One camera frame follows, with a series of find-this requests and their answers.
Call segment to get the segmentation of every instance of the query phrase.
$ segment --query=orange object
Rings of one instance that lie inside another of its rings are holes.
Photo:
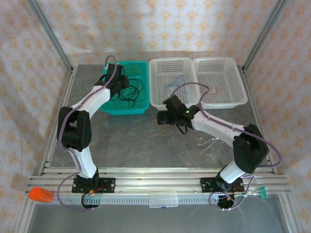
[[[44,188],[35,187],[28,194],[31,200],[48,203],[53,200],[54,193]]]

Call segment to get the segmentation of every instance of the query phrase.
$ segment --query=white plastic basket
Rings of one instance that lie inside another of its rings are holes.
[[[204,109],[234,108],[247,103],[247,95],[235,61],[229,57],[193,60],[199,83],[210,88],[202,101]],[[206,88],[200,87],[200,96]]]
[[[159,58],[149,62],[150,104],[158,110],[166,110],[163,101],[181,84],[198,82],[193,61],[187,57]],[[189,84],[176,92],[187,106],[197,104],[200,99],[198,85]]]

